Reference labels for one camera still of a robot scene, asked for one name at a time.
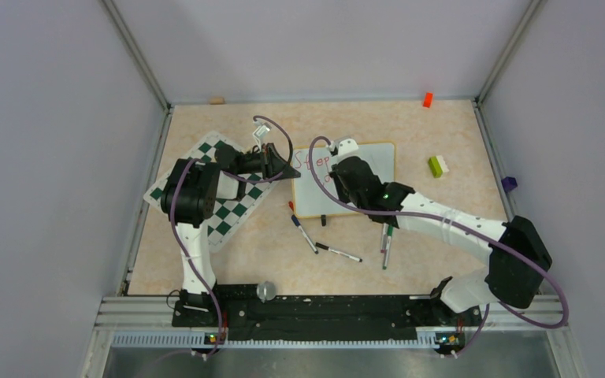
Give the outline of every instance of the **speckled tabletop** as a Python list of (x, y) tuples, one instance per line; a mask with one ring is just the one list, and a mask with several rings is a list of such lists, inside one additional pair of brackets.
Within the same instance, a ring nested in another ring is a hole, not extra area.
[[(469, 100), (416, 102), (303, 102), (176, 106), (159, 172), (209, 131), (252, 146), (251, 117), (261, 114), (282, 125), (294, 146), (317, 135), (351, 135), (359, 143), (391, 140), (397, 145), (395, 180), (426, 197), (481, 217), (506, 220), (488, 155)], [(282, 156), (285, 138), (268, 134)], [(427, 160), (443, 155), (449, 169), (432, 178)], [(281, 182), (223, 249), (212, 254), (220, 284), (274, 282), (282, 295), (377, 295), (429, 293), (444, 277), (477, 269), (469, 254), (433, 237), (395, 230), (387, 270), (379, 251), (381, 225), (362, 215), (301, 223), (312, 239), (363, 258), (357, 263), (329, 252), (315, 255), (289, 217), (291, 184)], [(180, 249), (165, 215), (150, 210), (128, 293), (168, 294), (180, 288)]]

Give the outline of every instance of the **white wall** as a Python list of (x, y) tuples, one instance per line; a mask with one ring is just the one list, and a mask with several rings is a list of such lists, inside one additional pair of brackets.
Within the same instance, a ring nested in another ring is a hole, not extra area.
[(486, 109), (590, 376), (605, 376), (605, 2), (548, 2)]
[(528, 0), (117, 0), (173, 102), (471, 97)]
[(161, 120), (98, 1), (0, 0), (0, 377), (78, 375)]

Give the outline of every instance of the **chessboard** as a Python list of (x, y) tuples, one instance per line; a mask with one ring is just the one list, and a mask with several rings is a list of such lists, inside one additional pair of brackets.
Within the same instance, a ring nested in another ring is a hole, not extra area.
[[(209, 162), (214, 159), (214, 151), (228, 144), (240, 151), (243, 148), (230, 140), (229, 138), (219, 134), (218, 132), (209, 132), (203, 136), (186, 154), (180, 156), (180, 159), (196, 158), (200, 161)], [(173, 167), (162, 174), (154, 185), (150, 187), (143, 198), (150, 205), (164, 216), (166, 214), (161, 210), (159, 199), (163, 195), (163, 188), (168, 181)], [(261, 177), (256, 174), (244, 178), (255, 181)], [(210, 253), (218, 252), (221, 247), (227, 243), (231, 237), (237, 232), (238, 228), (249, 218), (252, 212), (258, 207), (263, 199), (277, 185), (277, 182), (272, 183), (247, 183), (245, 196), (240, 201), (229, 201), (218, 199), (214, 203), (214, 213), (207, 222), (207, 239), (210, 244)]]

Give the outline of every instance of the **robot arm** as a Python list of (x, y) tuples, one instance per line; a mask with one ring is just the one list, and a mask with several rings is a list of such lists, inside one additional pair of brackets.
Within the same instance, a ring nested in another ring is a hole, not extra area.
[(453, 223), (464, 224), (475, 232), (515, 248), (548, 271), (551, 257), (529, 220), (516, 216), (503, 223), (475, 217), (434, 202), (406, 185), (382, 183), (369, 164), (358, 156), (358, 144), (353, 139), (337, 140), (329, 148), (331, 155), (336, 157), (330, 176), (340, 201), (353, 202), (359, 209), (437, 215), (443, 220), (396, 215), (370, 215), (369, 218), (397, 228), (424, 232), (462, 248), (485, 265), (470, 274), (443, 280), (432, 291), (432, 297), (439, 296), (455, 313), (491, 302), (504, 302), (521, 309), (530, 305), (542, 277), (507, 252), (451, 226)]
[[(245, 195), (246, 183), (227, 176), (226, 172), (232, 175), (261, 173), (264, 179), (272, 178), (282, 172), (277, 180), (300, 177), (300, 172), (287, 164), (272, 143), (259, 148), (255, 146), (246, 153), (225, 144), (217, 148), (214, 158), (217, 162), (194, 164), (184, 178), (182, 173), (189, 160), (179, 159), (173, 167), (161, 197), (161, 208), (164, 213), (169, 214), (175, 188), (180, 180), (183, 180), (175, 210), (177, 234), (189, 253), (187, 256), (180, 251), (184, 270), (182, 288), (188, 293), (197, 295), (206, 293), (207, 289), (191, 270), (188, 260), (191, 260), (209, 287), (214, 287), (217, 282), (210, 265), (205, 220), (212, 217), (216, 199), (239, 201)], [(206, 311), (208, 304), (198, 302), (192, 307)]]

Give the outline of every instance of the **cable connector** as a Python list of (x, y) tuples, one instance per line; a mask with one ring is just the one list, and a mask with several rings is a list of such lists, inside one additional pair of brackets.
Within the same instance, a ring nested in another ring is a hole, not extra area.
[(254, 140), (256, 141), (256, 148), (258, 148), (258, 150), (260, 151), (261, 145), (263, 144), (263, 139), (268, 134), (268, 132), (270, 132), (270, 128), (267, 124), (265, 124), (265, 122), (260, 120), (255, 120), (254, 126), (256, 126), (256, 130), (254, 130), (252, 135), (254, 136)]

